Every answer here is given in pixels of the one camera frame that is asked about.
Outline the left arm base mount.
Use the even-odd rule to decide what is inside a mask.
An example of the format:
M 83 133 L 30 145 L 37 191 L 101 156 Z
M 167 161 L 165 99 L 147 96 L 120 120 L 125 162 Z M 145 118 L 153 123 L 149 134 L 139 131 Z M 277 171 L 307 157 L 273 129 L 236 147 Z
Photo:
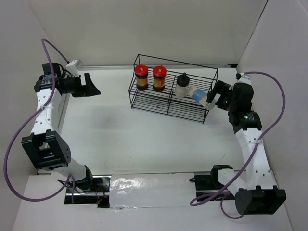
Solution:
M 98 208 L 109 208 L 110 180 L 111 175 L 94 175 L 93 185 L 85 191 L 77 186 L 72 190 L 73 184 L 69 183 L 65 191 L 64 204 L 72 204 L 73 192 L 73 204 L 75 205 L 91 204 Z

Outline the red-lid sauce jar front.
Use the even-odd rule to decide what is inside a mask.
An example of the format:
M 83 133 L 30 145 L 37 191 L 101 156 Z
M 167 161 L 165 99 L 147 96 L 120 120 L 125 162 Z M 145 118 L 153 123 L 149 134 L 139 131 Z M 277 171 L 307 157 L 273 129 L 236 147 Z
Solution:
M 137 65 L 134 69 L 134 73 L 136 76 L 136 87 L 139 90 L 146 90 L 148 89 L 148 74 L 149 69 L 146 65 L 140 64 Z

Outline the black-lid white spice jar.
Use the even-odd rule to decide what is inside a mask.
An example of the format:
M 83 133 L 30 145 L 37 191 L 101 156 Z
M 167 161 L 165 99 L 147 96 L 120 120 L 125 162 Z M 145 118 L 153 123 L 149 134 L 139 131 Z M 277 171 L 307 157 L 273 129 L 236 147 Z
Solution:
M 177 77 L 175 95 L 180 98 L 185 97 L 187 94 L 189 83 L 190 83 L 190 78 L 186 73 L 182 73 L 181 75 L 179 75 Z

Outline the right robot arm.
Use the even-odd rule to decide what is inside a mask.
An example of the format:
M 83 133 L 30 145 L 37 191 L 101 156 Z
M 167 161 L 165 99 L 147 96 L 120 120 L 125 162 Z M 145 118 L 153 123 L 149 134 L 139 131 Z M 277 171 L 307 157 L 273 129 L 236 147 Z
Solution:
M 240 215 L 272 215 L 285 202 L 286 192 L 278 188 L 268 164 L 262 140 L 265 132 L 259 114 L 251 109 L 254 90 L 248 83 L 230 85 L 219 80 L 206 101 L 212 103 L 216 95 L 216 106 L 228 112 L 245 164 L 237 173 L 217 169 L 210 183 L 216 189 L 228 189 Z

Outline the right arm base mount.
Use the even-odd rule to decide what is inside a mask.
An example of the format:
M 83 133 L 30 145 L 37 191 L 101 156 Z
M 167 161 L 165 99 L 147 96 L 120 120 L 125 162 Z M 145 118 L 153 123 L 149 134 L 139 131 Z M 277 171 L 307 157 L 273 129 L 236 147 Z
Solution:
M 218 182 L 217 171 L 221 168 L 213 168 L 210 173 L 199 174 L 195 173 L 189 182 L 195 184 L 196 196 L 201 196 L 219 191 L 223 185 Z

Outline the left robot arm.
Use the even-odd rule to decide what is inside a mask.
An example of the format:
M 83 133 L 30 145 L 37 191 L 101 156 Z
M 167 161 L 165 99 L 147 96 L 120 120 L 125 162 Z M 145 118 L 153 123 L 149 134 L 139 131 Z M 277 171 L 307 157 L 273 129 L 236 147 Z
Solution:
M 90 97 L 101 93 L 89 73 L 84 74 L 85 84 L 82 84 L 81 65 L 81 60 L 73 60 L 65 67 L 53 63 L 55 76 L 48 63 L 42 65 L 44 74 L 34 85 L 37 108 L 41 112 L 35 117 L 30 135 L 23 137 L 21 144 L 36 169 L 55 171 L 66 177 L 72 175 L 75 186 L 87 193 L 95 186 L 92 173 L 72 158 L 68 144 L 60 136 L 69 96 Z

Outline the red-lid sauce jar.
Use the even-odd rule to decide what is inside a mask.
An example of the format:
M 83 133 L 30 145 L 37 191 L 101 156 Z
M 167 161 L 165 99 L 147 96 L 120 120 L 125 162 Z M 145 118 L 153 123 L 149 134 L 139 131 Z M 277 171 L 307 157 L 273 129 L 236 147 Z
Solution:
M 164 66 L 159 65 L 153 68 L 153 89 L 162 92 L 165 89 L 165 78 L 167 70 Z
M 134 69 L 134 73 L 136 76 L 136 87 L 139 90 L 146 90 L 148 89 L 148 74 L 149 69 L 146 65 L 140 64 L 137 65 Z

